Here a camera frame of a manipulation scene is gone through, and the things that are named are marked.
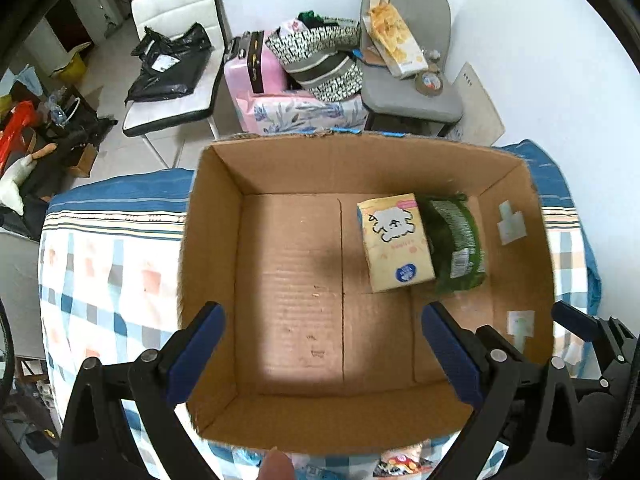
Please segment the person's left hand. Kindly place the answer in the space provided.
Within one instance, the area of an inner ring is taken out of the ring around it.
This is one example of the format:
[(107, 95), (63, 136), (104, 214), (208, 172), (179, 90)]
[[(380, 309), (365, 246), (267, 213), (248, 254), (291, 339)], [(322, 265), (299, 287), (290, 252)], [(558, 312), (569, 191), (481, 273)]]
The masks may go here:
[(262, 459), (258, 480), (295, 480), (292, 460), (277, 448), (272, 448)]

